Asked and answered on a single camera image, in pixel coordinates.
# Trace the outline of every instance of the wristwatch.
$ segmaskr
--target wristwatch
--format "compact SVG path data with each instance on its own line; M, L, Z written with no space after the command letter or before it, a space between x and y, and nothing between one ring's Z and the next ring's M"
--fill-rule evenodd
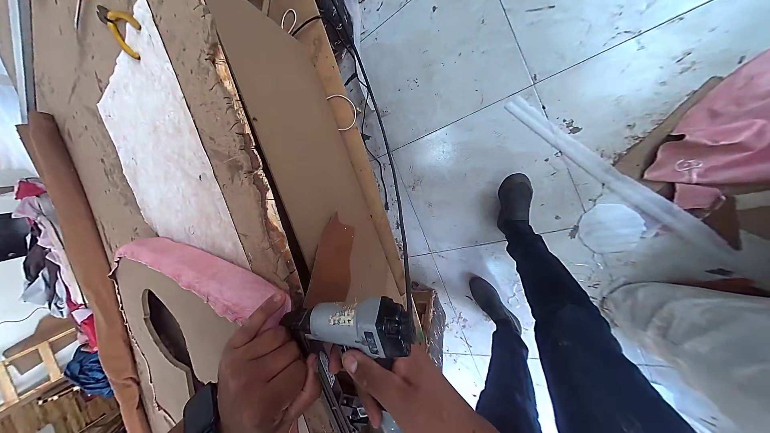
M200 388L185 404L184 433L217 433L219 406L216 403L216 383Z

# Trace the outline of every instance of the hand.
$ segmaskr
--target hand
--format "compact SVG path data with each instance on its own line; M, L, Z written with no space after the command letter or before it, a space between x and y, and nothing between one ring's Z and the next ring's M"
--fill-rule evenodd
M303 361L284 327L260 332L285 296L278 293L266 300L225 346L217 394L222 433L279 431L320 396L316 355Z
M497 433L495 427L452 388L420 345L412 345L409 357L396 359L392 371L356 350L346 351L342 364L356 382L361 403L375 428L382 420L378 401L406 433Z

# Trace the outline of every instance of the leg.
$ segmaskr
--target leg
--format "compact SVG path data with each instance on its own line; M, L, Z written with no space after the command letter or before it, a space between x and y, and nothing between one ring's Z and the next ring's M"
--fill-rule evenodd
M559 431L692 432L623 355L607 321L530 227L528 180L509 179L498 193L503 208L498 226L535 318L535 340Z
M534 387L527 366L528 350L521 340L521 326L487 281L475 277L470 282L470 292L497 327L492 334L487 381L476 412L500 433L539 433Z

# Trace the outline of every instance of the yellow pliers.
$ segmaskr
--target yellow pliers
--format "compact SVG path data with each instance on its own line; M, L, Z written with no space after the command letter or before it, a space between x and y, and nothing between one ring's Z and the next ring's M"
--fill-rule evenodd
M136 18L134 18L133 15L131 15L128 12L111 11L102 5L96 6L96 15L99 17L99 21L107 24L107 27L109 27L109 31L112 33L113 36L115 36L115 39L120 44L120 48L122 48L123 51L126 52L126 54L130 55L134 59L139 60L139 53L132 50L131 47L129 47L128 44L126 44L126 41L120 35L120 32L118 31L118 26L116 24L117 21L123 20L125 22L128 22L134 29L141 30L142 26L139 24L138 21L136 21Z

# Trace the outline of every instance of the person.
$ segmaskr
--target person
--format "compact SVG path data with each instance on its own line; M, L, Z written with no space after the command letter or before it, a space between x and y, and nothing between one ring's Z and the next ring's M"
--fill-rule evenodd
M599 310L532 230L532 193L524 174L507 177L498 190L497 226L508 241L507 252L516 261L535 318L535 340L559 432L693 431L623 355ZM406 433L541 430L521 325L491 284L474 277L469 285L496 326L476 410L417 345L409 357L396 359L391 370L355 350L332 356L330 370L344 369L351 376L374 427L382 421L381 405ZM281 431L320 395L315 355L303 361L282 327L259 333L282 296L259 307L230 339L219 366L218 428L195 431Z

